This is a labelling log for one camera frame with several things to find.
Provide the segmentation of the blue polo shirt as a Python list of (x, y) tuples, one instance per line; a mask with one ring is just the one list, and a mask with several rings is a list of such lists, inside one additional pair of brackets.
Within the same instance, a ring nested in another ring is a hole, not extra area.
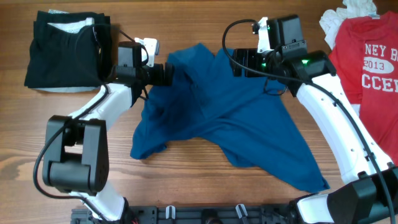
[(329, 189), (320, 168), (277, 92), (264, 77), (234, 77), (228, 55), (203, 44), (169, 54), (171, 86), (154, 86), (144, 103), (130, 155), (146, 159), (170, 141), (203, 138), (236, 167), (260, 167), (296, 189)]

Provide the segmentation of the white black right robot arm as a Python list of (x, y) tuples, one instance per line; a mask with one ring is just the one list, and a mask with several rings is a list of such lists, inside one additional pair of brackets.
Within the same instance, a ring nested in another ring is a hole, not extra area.
[(289, 203), (289, 223), (397, 223), (397, 166), (374, 142), (348, 102), (322, 51), (264, 53), (238, 49), (234, 75), (267, 77), (284, 84), (311, 114), (337, 161), (344, 186)]

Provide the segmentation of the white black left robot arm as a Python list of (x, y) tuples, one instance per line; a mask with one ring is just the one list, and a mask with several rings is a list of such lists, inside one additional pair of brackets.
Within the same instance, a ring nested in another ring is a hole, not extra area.
[(42, 169), (45, 185), (60, 192), (58, 199), (78, 199), (88, 208), (93, 223), (137, 223), (125, 197), (108, 183), (110, 127), (137, 101), (148, 100), (147, 85), (170, 86), (174, 66), (170, 63), (120, 66), (112, 81), (80, 110), (53, 116), (47, 122), (45, 145), (34, 166), (36, 188), (51, 197), (38, 181)]

